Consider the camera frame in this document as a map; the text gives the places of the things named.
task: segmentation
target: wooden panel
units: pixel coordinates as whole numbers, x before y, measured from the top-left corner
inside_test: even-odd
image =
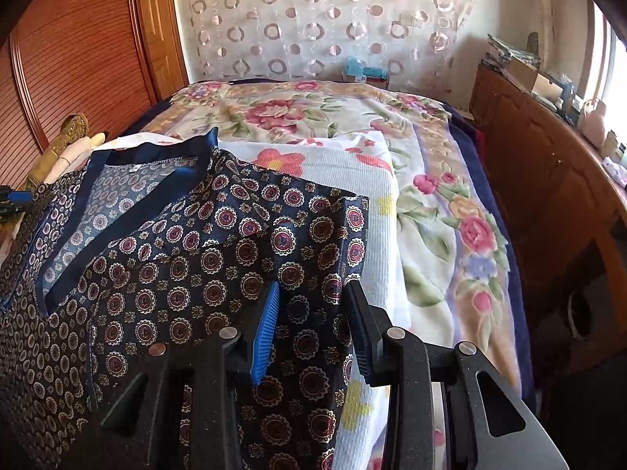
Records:
[[[485,163],[514,240],[533,223],[554,188],[549,181],[552,144],[544,128],[529,118],[523,99],[501,95],[493,131],[486,135]]]
[[[186,86],[187,72],[173,0],[138,0],[149,69],[159,100]]]
[[[0,184],[18,187],[41,152],[33,138],[11,72],[9,42],[0,50]]]
[[[151,106],[129,0],[33,0],[18,23],[24,77],[49,140],[68,114],[121,133]]]
[[[543,280],[562,274],[600,226],[598,204],[584,173],[562,165],[562,181],[519,246],[529,273]]]
[[[485,133],[489,133],[492,128],[499,97],[495,77],[487,69],[479,68],[470,100],[470,112],[477,126]]]

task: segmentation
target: wooden cabinet door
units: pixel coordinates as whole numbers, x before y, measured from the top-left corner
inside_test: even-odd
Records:
[[[499,95],[495,87],[494,72],[485,67],[479,67],[469,108],[476,119],[475,124],[486,134],[492,129]]]
[[[518,242],[527,275],[549,284],[593,239],[599,229],[600,204],[584,172],[561,162],[554,178],[560,183],[545,200],[534,225]]]
[[[137,0],[137,5],[150,76],[162,101],[189,83],[174,0]]]
[[[487,169],[513,239],[534,222],[554,185],[553,142],[546,130],[529,118],[525,97],[502,94],[486,136]]]

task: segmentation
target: pink flower print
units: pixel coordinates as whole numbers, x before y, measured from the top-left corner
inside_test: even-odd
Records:
[[[453,173],[444,173],[440,177],[440,179],[442,179],[442,182],[444,182],[444,183],[455,183],[455,182],[457,182],[457,177]]]
[[[382,465],[383,465],[383,458],[375,457],[374,459],[370,460],[370,463],[368,464],[368,470],[381,470]]]
[[[492,299],[490,294],[485,291],[480,291],[472,299],[473,306],[480,313],[489,313],[492,310]]]
[[[444,436],[444,433],[441,432],[439,429],[434,429],[433,430],[433,445],[435,445],[436,447],[441,447],[444,444],[446,444],[446,437]]]
[[[296,132],[295,120],[302,120],[303,104],[293,99],[272,99],[259,103],[244,112],[244,119],[267,131],[280,127],[288,132]]]
[[[303,174],[302,163],[304,160],[305,156],[302,153],[281,153],[276,148],[264,148],[259,152],[253,164],[300,177]]]
[[[313,137],[308,137],[307,139],[303,140],[302,144],[303,145],[324,146],[324,144],[321,141],[317,141]]]
[[[438,188],[438,179],[433,175],[416,175],[414,186],[423,194],[433,194]]]
[[[420,99],[422,97],[418,97],[417,95],[412,95],[409,93],[397,93],[396,96],[403,104],[408,106],[414,106],[415,108],[424,109],[429,114],[434,114],[438,111],[436,108],[430,108],[429,106],[425,106]]]
[[[375,168],[382,168],[384,170],[388,170],[392,173],[392,168],[390,165],[379,159],[378,157],[373,157],[372,155],[364,155],[363,153],[355,153],[355,158],[364,164],[368,164],[369,166],[374,166]]]
[[[408,137],[407,133],[401,129],[397,124],[390,121],[385,121],[383,118],[377,118],[370,122],[370,127],[380,131],[385,136],[390,137]]]
[[[477,254],[487,254],[497,247],[490,224],[481,217],[471,215],[460,222],[462,241]]]
[[[315,91],[320,88],[320,83],[315,81],[300,81],[300,83],[294,83],[294,90],[302,91]]]
[[[219,81],[206,81],[190,86],[186,95],[189,99],[202,99],[220,88],[222,88],[222,83]]]

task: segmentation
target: stack of fabric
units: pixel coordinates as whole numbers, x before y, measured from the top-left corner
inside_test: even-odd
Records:
[[[540,68],[541,60],[533,53],[518,49],[504,40],[488,34],[488,54],[500,67],[507,67],[512,58],[517,58],[536,69]]]
[[[34,344],[49,354],[52,339],[56,349],[43,357],[43,378],[32,352],[19,378],[0,372],[0,401],[18,413],[5,398],[19,381],[64,423],[62,432],[46,430],[52,443],[40,447],[16,422],[24,445],[57,462],[66,433],[89,421],[145,345],[202,340],[235,323],[269,278],[289,294],[263,389],[238,395],[247,468],[380,464],[388,391],[368,387],[351,365],[337,296],[346,280],[360,278],[369,303],[425,342],[475,342],[520,390],[512,254],[449,118],[440,103],[364,84],[198,83],[141,133],[104,144],[81,169],[43,186],[20,251],[2,267],[11,280],[0,371],[20,355],[2,346],[18,316],[41,317]],[[290,235],[288,249],[273,247],[277,232]],[[79,311],[81,326],[70,325]],[[68,340],[60,351],[68,327],[80,345]],[[46,367],[49,358],[61,366]],[[61,392],[43,386],[57,380]],[[434,401],[441,466],[437,385]],[[24,404],[18,418],[45,421]],[[189,443],[186,425],[181,442]]]

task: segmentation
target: blue object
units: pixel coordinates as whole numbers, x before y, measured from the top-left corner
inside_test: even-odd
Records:
[[[33,195],[30,191],[13,191],[7,194],[6,199],[13,203],[30,203],[33,200]]]
[[[387,69],[380,67],[366,67],[362,65],[357,58],[349,56],[344,67],[344,76],[355,76],[355,81],[360,83],[362,78],[378,78],[379,80],[390,80],[390,73]]]
[[[273,281],[270,284],[268,298],[266,298],[266,304],[263,308],[259,325],[257,326],[255,341],[253,342],[253,363],[250,367],[250,378],[255,385],[259,385],[259,382],[261,382],[268,368],[272,339],[274,338],[274,331],[277,326],[278,302],[278,282]]]

